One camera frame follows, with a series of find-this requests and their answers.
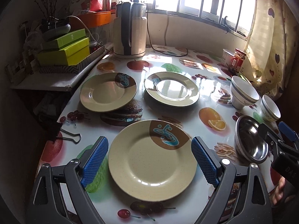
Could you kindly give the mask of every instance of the striped box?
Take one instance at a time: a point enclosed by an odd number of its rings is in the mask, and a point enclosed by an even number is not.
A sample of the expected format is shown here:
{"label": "striped box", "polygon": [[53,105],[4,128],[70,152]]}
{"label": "striped box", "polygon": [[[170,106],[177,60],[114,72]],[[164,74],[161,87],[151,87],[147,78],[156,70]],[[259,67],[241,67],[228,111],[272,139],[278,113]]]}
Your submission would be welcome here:
{"label": "striped box", "polygon": [[39,68],[39,73],[72,73],[79,74],[85,67],[105,52],[104,46],[101,46],[95,52],[91,53],[83,61],[75,66],[45,66]]}

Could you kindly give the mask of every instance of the beige plate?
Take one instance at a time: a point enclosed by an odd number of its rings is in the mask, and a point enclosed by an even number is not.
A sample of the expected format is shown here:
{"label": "beige plate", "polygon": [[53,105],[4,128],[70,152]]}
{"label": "beige plate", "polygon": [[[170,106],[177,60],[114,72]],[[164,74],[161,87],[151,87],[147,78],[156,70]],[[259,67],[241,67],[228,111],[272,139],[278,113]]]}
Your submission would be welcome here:
{"label": "beige plate", "polygon": [[194,104],[199,90],[189,78],[174,72],[157,72],[144,82],[146,91],[161,103],[177,107]]}
{"label": "beige plate", "polygon": [[80,101],[95,112],[117,110],[130,102],[137,92],[135,80],[123,73],[106,73],[87,80],[81,87]]}
{"label": "beige plate", "polygon": [[144,201],[163,201],[180,194],[197,167],[190,138],[161,120],[144,120],[124,128],[111,144],[108,164],[117,185]]}

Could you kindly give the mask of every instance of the blue gripper pad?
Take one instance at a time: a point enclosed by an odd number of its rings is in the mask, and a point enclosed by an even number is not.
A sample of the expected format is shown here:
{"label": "blue gripper pad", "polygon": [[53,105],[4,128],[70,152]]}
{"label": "blue gripper pad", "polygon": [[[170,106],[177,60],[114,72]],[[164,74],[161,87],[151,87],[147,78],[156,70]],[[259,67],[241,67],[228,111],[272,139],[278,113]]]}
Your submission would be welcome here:
{"label": "blue gripper pad", "polygon": [[214,187],[216,188],[219,184],[217,168],[196,138],[193,138],[191,142],[191,151],[198,165],[200,166],[207,182],[214,185]]}
{"label": "blue gripper pad", "polygon": [[103,137],[98,144],[94,153],[91,155],[87,163],[83,168],[83,174],[81,179],[81,185],[86,188],[88,184],[91,184],[97,174],[106,154],[108,152],[108,139]]}
{"label": "blue gripper pad", "polygon": [[279,122],[278,128],[290,141],[297,140],[296,133],[285,122]]}

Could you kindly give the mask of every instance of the blue swirl pattern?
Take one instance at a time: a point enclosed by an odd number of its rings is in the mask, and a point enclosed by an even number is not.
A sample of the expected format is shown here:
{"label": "blue swirl pattern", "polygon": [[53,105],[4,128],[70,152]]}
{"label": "blue swirl pattern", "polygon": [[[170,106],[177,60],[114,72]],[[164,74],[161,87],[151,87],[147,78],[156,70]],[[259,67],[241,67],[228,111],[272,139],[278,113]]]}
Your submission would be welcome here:
{"label": "blue swirl pattern", "polygon": [[153,86],[155,87],[160,82],[159,78],[152,79]]}
{"label": "blue swirl pattern", "polygon": [[123,85],[124,87],[129,86],[129,80],[128,78],[130,77],[129,75],[122,74],[118,76],[120,78],[120,84]]}
{"label": "blue swirl pattern", "polygon": [[163,129],[161,129],[161,128],[162,128],[162,125],[158,125],[158,128],[154,128],[153,131],[155,133],[158,133],[159,135],[161,135],[162,142],[164,142],[165,144],[167,144],[169,146],[177,146],[180,143],[178,141],[178,139],[176,138],[176,136],[170,132],[172,130],[172,127],[169,124],[165,125],[165,127]]}

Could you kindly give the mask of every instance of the hand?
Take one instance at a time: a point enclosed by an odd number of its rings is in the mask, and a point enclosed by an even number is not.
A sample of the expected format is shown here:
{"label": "hand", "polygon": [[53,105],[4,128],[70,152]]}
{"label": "hand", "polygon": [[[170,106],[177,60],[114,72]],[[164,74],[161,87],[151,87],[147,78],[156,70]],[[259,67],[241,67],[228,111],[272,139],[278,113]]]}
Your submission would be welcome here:
{"label": "hand", "polygon": [[285,184],[286,184],[286,179],[284,177],[281,177],[278,186],[275,189],[275,194],[273,195],[272,201],[274,205],[276,205],[283,197],[283,189]]}

